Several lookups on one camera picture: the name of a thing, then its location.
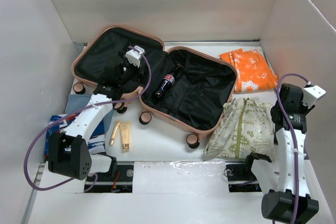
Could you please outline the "cola bottle red cap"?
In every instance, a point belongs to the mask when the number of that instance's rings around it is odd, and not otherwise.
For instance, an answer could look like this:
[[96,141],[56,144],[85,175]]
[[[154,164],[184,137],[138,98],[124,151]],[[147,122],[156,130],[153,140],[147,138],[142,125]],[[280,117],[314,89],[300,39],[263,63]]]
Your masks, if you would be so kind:
[[165,77],[162,80],[162,83],[160,84],[160,87],[155,92],[154,97],[158,100],[162,99],[165,94],[168,92],[168,90],[172,87],[174,84],[178,73],[183,69],[181,64],[177,64],[176,68],[165,75]]

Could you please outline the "wide cream cosmetic tube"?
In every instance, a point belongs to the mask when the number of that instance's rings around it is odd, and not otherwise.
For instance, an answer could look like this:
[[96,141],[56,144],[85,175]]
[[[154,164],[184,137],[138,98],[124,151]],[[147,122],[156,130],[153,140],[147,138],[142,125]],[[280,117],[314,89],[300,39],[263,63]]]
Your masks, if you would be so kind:
[[121,122],[120,123],[120,133],[121,133],[121,143],[122,149],[128,151],[130,149],[130,122]]

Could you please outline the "cream green printed jacket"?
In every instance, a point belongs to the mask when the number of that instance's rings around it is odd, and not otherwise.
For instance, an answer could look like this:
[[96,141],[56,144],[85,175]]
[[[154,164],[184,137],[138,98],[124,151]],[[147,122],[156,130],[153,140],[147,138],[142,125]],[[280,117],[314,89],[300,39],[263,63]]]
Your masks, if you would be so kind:
[[212,158],[245,159],[251,152],[275,159],[272,104],[258,98],[233,99],[223,105],[223,118],[204,154]]

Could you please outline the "slim cream cosmetic tube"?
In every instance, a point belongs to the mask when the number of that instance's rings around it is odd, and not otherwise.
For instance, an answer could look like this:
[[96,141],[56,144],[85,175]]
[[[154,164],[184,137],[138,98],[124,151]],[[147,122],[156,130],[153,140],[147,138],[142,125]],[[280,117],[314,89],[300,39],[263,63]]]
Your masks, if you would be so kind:
[[116,139],[116,135],[117,135],[119,127],[120,127],[120,123],[121,123],[120,121],[116,121],[115,124],[114,124],[114,128],[113,128],[111,138],[110,138],[110,142],[109,142],[110,146],[112,146],[114,144],[114,141]]

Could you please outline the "pink suitcase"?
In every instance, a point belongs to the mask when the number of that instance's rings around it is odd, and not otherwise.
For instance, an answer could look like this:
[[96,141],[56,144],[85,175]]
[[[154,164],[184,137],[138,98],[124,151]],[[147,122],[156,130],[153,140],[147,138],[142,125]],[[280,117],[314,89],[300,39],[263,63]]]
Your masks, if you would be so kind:
[[[197,148],[200,140],[211,134],[223,116],[223,105],[231,98],[237,82],[235,68],[222,60],[186,47],[165,49],[155,36],[125,26],[109,26],[88,44],[72,64],[72,74],[79,81],[96,88],[103,81],[106,61],[119,51],[139,46],[145,50],[149,66],[145,67],[144,84],[127,85],[122,99],[137,94],[143,111],[139,117],[148,124],[153,116],[188,132],[190,148]],[[177,64],[183,69],[165,96],[154,97],[166,74]],[[115,105],[119,113],[127,110],[128,101]]]

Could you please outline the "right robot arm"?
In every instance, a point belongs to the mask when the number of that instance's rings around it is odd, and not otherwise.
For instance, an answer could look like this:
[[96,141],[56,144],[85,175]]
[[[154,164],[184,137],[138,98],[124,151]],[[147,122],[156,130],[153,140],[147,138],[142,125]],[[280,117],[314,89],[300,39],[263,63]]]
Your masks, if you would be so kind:
[[250,153],[246,158],[243,173],[259,183],[264,194],[261,213],[265,219],[307,223],[319,211],[319,202],[311,198],[307,185],[304,141],[306,116],[325,93],[310,83],[303,88],[282,84],[270,112],[278,143],[279,172],[275,173],[271,158],[265,154]]

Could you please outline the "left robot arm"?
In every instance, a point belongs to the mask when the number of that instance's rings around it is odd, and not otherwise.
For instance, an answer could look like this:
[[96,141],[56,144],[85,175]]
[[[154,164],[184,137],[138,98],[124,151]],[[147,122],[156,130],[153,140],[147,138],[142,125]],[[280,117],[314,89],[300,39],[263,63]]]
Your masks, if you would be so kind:
[[83,180],[92,174],[112,180],[117,175],[116,159],[107,154],[91,154],[88,141],[103,118],[115,105],[140,97],[122,99],[123,88],[136,76],[141,65],[149,66],[145,50],[130,46],[123,57],[113,58],[111,77],[103,77],[88,104],[75,112],[77,117],[66,128],[49,137],[48,170],[71,179]]

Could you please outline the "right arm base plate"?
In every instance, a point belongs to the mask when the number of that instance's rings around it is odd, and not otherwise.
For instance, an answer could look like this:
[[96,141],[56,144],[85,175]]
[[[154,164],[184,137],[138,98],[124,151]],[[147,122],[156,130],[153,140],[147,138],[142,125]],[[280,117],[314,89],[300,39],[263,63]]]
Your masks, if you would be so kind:
[[255,175],[245,171],[243,162],[226,162],[224,176],[227,178],[230,193],[261,192]]

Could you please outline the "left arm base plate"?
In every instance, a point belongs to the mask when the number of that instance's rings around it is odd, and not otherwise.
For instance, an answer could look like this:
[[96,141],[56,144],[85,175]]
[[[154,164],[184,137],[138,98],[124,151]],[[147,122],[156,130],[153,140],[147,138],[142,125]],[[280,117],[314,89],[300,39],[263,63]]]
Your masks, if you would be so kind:
[[132,193],[133,189],[134,162],[118,162],[117,171],[111,177],[108,174],[98,173],[98,180],[94,182],[94,176],[87,177],[84,191],[87,193]]

